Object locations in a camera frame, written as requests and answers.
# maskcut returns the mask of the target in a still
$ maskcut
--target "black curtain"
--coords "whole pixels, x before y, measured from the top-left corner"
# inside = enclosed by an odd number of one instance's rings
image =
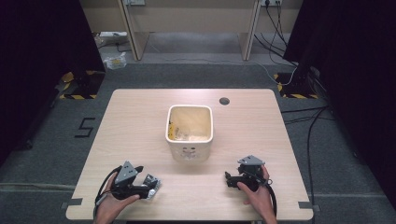
[[[63,74],[105,71],[78,0],[2,1],[1,157],[34,130]]]
[[[284,56],[300,71],[318,68],[341,127],[394,208],[395,30],[392,1],[304,0]]]

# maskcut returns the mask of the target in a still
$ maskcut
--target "power strip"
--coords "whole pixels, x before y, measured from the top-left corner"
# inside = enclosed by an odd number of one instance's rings
[[[269,7],[282,6],[282,0],[269,0]],[[262,7],[265,7],[265,0],[262,0]]]

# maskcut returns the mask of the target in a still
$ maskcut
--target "gray carpet floor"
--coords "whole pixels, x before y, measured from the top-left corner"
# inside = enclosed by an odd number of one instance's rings
[[[13,151],[0,168],[0,223],[91,223],[68,220],[63,204],[72,196],[111,93],[116,89],[271,89],[281,111],[327,104],[322,98],[281,97],[268,75],[292,72],[292,68],[275,65],[266,68],[269,74],[253,64],[128,64],[106,72],[96,99],[56,100],[32,139],[34,147]],[[311,200],[306,151],[313,120],[300,119],[316,112],[283,113]],[[84,118],[95,118],[85,122],[93,127],[92,133],[87,138],[75,138],[86,133],[78,129]],[[320,207],[315,222],[396,223],[395,210],[370,168],[355,157],[353,145],[342,130],[331,110],[323,112],[312,129],[311,171],[315,204]]]

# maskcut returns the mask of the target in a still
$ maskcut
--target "small container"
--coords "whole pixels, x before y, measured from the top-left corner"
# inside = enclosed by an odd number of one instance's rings
[[[176,161],[207,160],[213,140],[212,109],[206,105],[172,105],[165,137]]]

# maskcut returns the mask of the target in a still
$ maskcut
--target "human hand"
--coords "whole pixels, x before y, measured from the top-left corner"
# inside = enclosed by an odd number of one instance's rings
[[[270,175],[264,165],[262,165],[262,172],[264,179],[268,180]],[[238,188],[244,191],[247,195],[247,200],[244,201],[244,204],[251,204],[254,210],[260,214],[267,224],[277,223],[268,188],[259,186],[259,188],[253,192],[242,182],[238,182],[236,184]]]
[[[118,173],[113,174],[108,179],[104,192],[110,190],[111,184],[113,183],[114,178],[117,176],[117,174]],[[116,219],[116,217],[127,205],[136,202],[137,200],[139,200],[139,198],[140,196],[136,194],[124,200],[118,200],[113,196],[112,193],[109,192],[105,199],[99,204],[96,212],[96,218],[93,221],[93,224],[111,223],[114,219]]]

